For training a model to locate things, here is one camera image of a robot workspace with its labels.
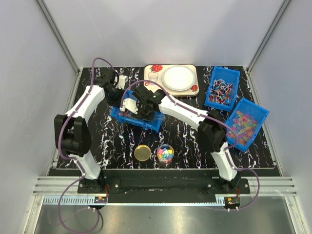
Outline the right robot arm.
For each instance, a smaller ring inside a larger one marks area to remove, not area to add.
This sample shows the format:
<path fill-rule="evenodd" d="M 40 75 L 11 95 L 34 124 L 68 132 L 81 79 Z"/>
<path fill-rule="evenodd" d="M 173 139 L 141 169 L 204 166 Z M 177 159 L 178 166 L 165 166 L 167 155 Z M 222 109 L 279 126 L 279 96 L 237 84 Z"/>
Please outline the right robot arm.
<path fill-rule="evenodd" d="M 238 189 L 241 176 L 230 157 L 227 128 L 218 111 L 197 109 L 162 89 L 152 92 L 143 85 L 134 89 L 133 95 L 138 100 L 137 114 L 140 118 L 148 119 L 155 112 L 159 112 L 183 121 L 195 129 L 198 145 L 211 154 L 217 165 L 223 191 L 233 193 Z"/>

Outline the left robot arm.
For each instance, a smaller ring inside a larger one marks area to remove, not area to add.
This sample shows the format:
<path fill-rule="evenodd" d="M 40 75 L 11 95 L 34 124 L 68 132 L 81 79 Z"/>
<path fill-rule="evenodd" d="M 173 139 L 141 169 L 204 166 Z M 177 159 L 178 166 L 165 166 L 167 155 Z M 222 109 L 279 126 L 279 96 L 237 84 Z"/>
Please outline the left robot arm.
<path fill-rule="evenodd" d="M 92 138 L 88 121 L 98 105 L 107 100 L 112 106 L 121 102 L 128 77 L 105 68 L 98 78 L 92 77 L 83 95 L 65 114 L 54 118 L 55 144 L 59 155 L 79 168 L 83 186 L 94 193 L 105 188 L 102 169 L 91 153 Z"/>

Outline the scooped star candies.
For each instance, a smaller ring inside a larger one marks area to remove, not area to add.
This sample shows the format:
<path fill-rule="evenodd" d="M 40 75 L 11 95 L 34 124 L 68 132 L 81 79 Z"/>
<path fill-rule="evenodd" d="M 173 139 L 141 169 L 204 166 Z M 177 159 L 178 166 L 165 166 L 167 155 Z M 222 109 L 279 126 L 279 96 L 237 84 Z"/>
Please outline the scooped star candies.
<path fill-rule="evenodd" d="M 174 150 L 172 146 L 167 144 L 159 146 L 156 153 L 158 160 L 163 163 L 170 163 L 174 157 Z"/>

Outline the blue bin of star candies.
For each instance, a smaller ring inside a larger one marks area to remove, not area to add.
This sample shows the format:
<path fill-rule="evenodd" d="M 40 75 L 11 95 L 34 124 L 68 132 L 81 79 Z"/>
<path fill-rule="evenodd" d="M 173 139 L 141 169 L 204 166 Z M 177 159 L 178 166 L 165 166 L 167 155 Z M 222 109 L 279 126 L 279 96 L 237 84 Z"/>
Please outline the blue bin of star candies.
<path fill-rule="evenodd" d="M 128 110 L 126 112 L 122 112 L 119 109 L 119 106 L 114 107 L 111 111 L 111 117 L 114 117 L 118 122 L 132 124 L 134 126 L 142 127 L 144 130 L 154 130 L 156 132 L 159 132 L 160 126 L 163 122 L 158 121 L 155 118 L 155 116 L 159 114 L 159 112 L 155 112 L 152 120 L 145 120 Z"/>

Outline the clear plastic scoop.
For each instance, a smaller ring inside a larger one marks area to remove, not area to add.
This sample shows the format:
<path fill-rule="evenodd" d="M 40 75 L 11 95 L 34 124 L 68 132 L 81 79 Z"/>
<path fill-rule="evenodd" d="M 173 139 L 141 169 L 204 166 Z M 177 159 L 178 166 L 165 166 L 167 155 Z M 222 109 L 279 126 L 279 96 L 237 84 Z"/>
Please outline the clear plastic scoop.
<path fill-rule="evenodd" d="M 155 118 L 158 120 L 158 121 L 164 121 L 166 119 L 165 115 L 164 114 L 159 114 L 159 115 L 156 115 Z"/>

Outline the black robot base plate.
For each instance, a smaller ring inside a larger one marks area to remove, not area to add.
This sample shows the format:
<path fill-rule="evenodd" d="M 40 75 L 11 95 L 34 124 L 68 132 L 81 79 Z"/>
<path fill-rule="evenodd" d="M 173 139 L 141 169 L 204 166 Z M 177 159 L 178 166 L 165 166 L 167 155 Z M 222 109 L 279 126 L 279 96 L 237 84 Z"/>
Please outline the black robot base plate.
<path fill-rule="evenodd" d="M 208 194 L 250 194 L 248 180 L 237 174 L 233 182 L 221 179 L 217 169 L 105 169 L 96 180 L 83 179 L 79 194 L 129 190 L 196 190 Z"/>

